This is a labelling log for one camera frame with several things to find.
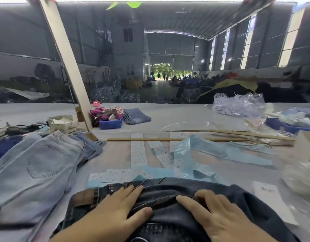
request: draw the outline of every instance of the hand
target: hand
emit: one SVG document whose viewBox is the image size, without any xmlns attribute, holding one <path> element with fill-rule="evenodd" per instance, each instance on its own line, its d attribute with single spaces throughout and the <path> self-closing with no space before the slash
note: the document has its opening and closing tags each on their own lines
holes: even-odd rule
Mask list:
<svg viewBox="0 0 310 242">
<path fill-rule="evenodd" d="M 51 242 L 125 242 L 152 215 L 145 207 L 127 219 L 128 213 L 141 194 L 143 186 L 123 187 L 104 200 L 82 219 L 59 232 Z"/>
<path fill-rule="evenodd" d="M 203 199 L 210 211 L 186 196 L 177 196 L 176 200 L 192 213 L 212 242 L 277 242 L 226 196 L 205 189 L 194 196 Z"/>
</svg>

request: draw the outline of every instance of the black denim pants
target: black denim pants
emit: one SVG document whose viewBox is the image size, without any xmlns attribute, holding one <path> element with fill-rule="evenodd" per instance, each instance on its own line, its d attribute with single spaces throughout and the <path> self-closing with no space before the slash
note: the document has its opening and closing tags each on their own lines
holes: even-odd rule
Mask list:
<svg viewBox="0 0 310 242">
<path fill-rule="evenodd" d="M 268 205 L 237 185 L 229 187 L 181 178 L 161 178 L 123 184 L 109 184 L 105 187 L 81 191 L 70 199 L 65 219 L 54 234 L 81 219 L 94 209 L 106 195 L 111 195 L 121 187 L 128 187 L 130 184 L 133 184 L 134 187 L 143 185 L 144 190 L 128 217 L 144 207 L 151 207 L 153 216 L 133 233 L 127 240 L 129 242 L 210 241 L 206 232 L 192 214 L 176 201 L 177 195 L 185 195 L 195 199 L 194 194 L 199 189 L 208 189 L 215 194 L 225 195 L 230 202 L 237 204 L 254 224 L 265 230 L 277 241 L 299 241 Z"/>
</svg>

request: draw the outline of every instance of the blue plastic basket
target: blue plastic basket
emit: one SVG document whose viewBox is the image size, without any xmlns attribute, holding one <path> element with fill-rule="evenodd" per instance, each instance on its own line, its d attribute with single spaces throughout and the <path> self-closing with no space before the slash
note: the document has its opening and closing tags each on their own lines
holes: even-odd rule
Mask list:
<svg viewBox="0 0 310 242">
<path fill-rule="evenodd" d="M 265 125 L 269 126 L 274 130 L 286 131 L 292 134 L 296 134 L 298 131 L 310 131 L 310 127 L 299 127 L 299 126 L 290 126 L 278 118 L 266 118 Z"/>
<path fill-rule="evenodd" d="M 99 128 L 101 130 L 107 129 L 117 129 L 121 128 L 122 125 L 122 117 L 120 120 L 113 120 L 113 121 L 99 121 Z"/>
</svg>

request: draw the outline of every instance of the back pocket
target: back pocket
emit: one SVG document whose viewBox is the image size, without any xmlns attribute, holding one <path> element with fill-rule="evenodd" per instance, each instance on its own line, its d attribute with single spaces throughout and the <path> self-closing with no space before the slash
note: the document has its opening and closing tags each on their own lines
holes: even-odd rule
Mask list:
<svg viewBox="0 0 310 242">
<path fill-rule="evenodd" d="M 27 171 L 32 178 L 53 176 L 62 171 L 69 157 L 52 146 L 40 147 L 28 161 Z"/>
</svg>

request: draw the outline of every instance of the garage door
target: garage door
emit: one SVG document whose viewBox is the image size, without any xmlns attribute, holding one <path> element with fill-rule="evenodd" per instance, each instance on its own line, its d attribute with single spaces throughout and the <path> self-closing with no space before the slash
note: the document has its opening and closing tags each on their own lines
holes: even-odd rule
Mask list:
<svg viewBox="0 0 310 242">
<path fill-rule="evenodd" d="M 150 55 L 150 64 L 171 64 L 173 63 L 173 55 Z"/>
<path fill-rule="evenodd" d="M 174 55 L 173 70 L 192 70 L 193 56 Z"/>
</svg>

